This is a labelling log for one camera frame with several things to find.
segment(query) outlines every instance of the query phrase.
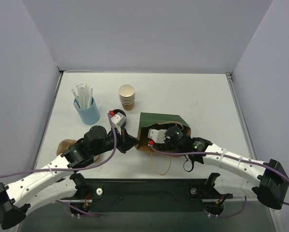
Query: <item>blue cup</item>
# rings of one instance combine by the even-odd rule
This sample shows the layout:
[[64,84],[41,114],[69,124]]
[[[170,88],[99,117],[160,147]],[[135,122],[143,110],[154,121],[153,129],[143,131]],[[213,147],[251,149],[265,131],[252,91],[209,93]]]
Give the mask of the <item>blue cup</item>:
[[80,107],[75,107],[78,111],[79,116],[81,117],[81,120],[83,123],[87,125],[93,125],[98,122],[100,119],[100,113],[97,109],[96,102],[94,98],[92,98],[92,105],[87,109],[80,109]]

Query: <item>wall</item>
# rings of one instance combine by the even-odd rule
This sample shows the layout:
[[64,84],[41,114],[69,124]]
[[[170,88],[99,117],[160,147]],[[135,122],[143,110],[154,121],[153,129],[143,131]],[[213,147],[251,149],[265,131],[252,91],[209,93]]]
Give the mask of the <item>wall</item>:
[[0,174],[33,168],[58,77],[21,0],[0,0]]
[[[273,1],[233,82],[257,158],[281,161],[289,175],[289,0]],[[289,232],[289,206],[281,218]]]
[[61,70],[225,73],[272,0],[23,0]]

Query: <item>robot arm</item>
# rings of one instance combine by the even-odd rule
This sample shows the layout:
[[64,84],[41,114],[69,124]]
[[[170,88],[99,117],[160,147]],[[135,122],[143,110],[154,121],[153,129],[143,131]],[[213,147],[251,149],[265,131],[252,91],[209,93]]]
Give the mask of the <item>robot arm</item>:
[[[148,138],[158,143],[158,147],[163,150],[177,152],[172,155],[188,155],[192,163],[197,161],[213,165],[242,177],[228,178],[218,174],[213,181],[213,187],[218,193],[257,196],[257,199],[265,206],[281,209],[289,183],[268,169],[268,167],[272,168],[287,177],[278,161],[271,159],[269,163],[266,163],[239,156],[206,139],[184,135],[177,126],[172,126],[163,133],[151,130]],[[155,152],[171,155],[171,153],[156,150],[153,143],[149,142],[149,145]],[[192,155],[191,152],[198,152],[198,154]]]
[[20,223],[33,210],[66,197],[86,193],[86,180],[77,171],[89,169],[94,156],[116,148],[126,153],[138,143],[124,128],[126,116],[123,111],[111,112],[111,121],[116,133],[108,134],[102,126],[94,126],[83,138],[70,146],[61,155],[23,179],[5,185],[0,183],[0,224],[9,229]]

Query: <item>gray wall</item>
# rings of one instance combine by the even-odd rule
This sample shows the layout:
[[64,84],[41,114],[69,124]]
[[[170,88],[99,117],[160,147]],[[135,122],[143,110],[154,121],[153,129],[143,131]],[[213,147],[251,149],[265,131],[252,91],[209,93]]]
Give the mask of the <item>gray wall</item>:
[[61,70],[224,73],[272,0],[23,0]]
[[22,1],[0,0],[0,174],[33,167],[58,77]]
[[[281,161],[289,175],[289,0],[273,1],[233,76],[257,158]],[[281,217],[289,232],[289,206]]]

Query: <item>stack of paper cups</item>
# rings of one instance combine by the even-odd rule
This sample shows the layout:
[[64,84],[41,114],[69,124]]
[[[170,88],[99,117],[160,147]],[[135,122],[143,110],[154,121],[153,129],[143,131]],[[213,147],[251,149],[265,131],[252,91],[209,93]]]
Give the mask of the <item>stack of paper cups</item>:
[[119,97],[125,110],[132,110],[135,105],[135,89],[131,85],[123,85],[119,89]]

